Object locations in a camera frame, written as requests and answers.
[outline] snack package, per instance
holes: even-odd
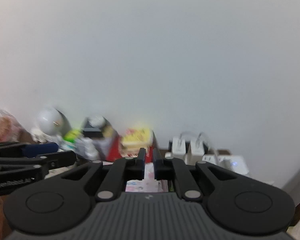
[[[14,116],[0,110],[0,142],[18,141],[21,129]]]
[[[149,128],[126,130],[126,134],[121,138],[121,144],[125,149],[148,148],[153,143],[153,131]]]

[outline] white wall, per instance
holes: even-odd
[[[0,0],[0,108],[93,112],[160,147],[205,131],[282,187],[300,168],[300,0]]]

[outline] black clamp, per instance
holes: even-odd
[[[252,236],[286,230],[294,215],[291,197],[279,188],[205,161],[195,166],[153,152],[156,179],[172,180],[179,198],[201,203],[229,231]]]
[[[13,228],[23,232],[65,231],[83,221],[96,203],[118,198],[128,180],[143,179],[145,155],[141,148],[137,158],[121,158],[105,166],[101,161],[89,162],[22,187],[6,200],[5,216]]]
[[[1,142],[0,157],[28,157],[33,158],[40,154],[54,153],[58,151],[56,143],[19,143],[19,142]]]
[[[75,162],[73,151],[37,155],[35,158],[0,157],[0,195],[44,179],[51,169],[70,166]]]

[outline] circular pad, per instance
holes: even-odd
[[[63,196],[52,192],[39,192],[30,196],[26,206],[35,213],[50,213],[63,205]]]
[[[52,235],[80,224],[91,208],[77,181],[42,180],[19,188],[4,203],[12,228],[32,235]]]
[[[250,213],[264,212],[272,205],[271,198],[266,194],[255,191],[240,193],[234,201],[238,208]]]
[[[208,198],[207,208],[222,227],[243,235],[265,236],[289,226],[294,203],[284,191],[246,177],[220,183]]]

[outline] white bottle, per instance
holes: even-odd
[[[84,137],[82,138],[82,141],[84,142],[84,151],[85,151],[86,159],[91,161],[100,160],[99,152],[94,147],[92,143],[92,139],[88,137]]]

